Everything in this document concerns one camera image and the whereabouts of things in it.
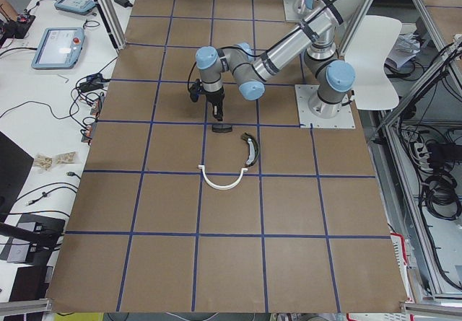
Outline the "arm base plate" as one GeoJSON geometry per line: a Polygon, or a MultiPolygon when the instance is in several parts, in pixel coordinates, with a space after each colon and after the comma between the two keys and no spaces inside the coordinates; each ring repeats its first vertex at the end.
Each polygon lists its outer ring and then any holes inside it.
{"type": "Polygon", "coordinates": [[[318,97],[318,85],[296,84],[297,111],[301,128],[355,129],[348,96],[331,105],[318,97]]]}
{"type": "Polygon", "coordinates": [[[305,9],[303,0],[282,0],[286,22],[297,22],[303,17],[305,9]]]}

